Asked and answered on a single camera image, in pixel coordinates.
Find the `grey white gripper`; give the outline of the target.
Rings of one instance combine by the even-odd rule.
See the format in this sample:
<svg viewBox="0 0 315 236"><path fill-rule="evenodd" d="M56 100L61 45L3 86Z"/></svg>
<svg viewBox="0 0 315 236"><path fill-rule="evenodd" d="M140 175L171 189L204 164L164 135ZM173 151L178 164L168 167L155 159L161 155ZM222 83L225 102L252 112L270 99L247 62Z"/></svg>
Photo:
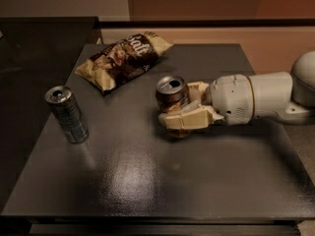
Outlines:
<svg viewBox="0 0 315 236"><path fill-rule="evenodd" d="M168 130L199 130L223 120L226 125L245 125L253 116L254 99L249 78L243 75L223 76L210 85L204 82L188 84L190 101L204 104L178 113L163 113L159 122Z"/></svg>

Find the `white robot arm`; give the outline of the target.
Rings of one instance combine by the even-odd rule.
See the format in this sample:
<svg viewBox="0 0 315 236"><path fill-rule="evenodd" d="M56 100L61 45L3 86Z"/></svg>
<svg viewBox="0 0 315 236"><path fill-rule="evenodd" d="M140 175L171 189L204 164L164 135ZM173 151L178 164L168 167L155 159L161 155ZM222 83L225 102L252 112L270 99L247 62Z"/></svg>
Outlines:
<svg viewBox="0 0 315 236"><path fill-rule="evenodd" d="M166 76L157 83L156 99L160 123L174 133L260 118L310 124L315 119L315 52L299 56L289 72L229 75L209 84Z"/></svg>

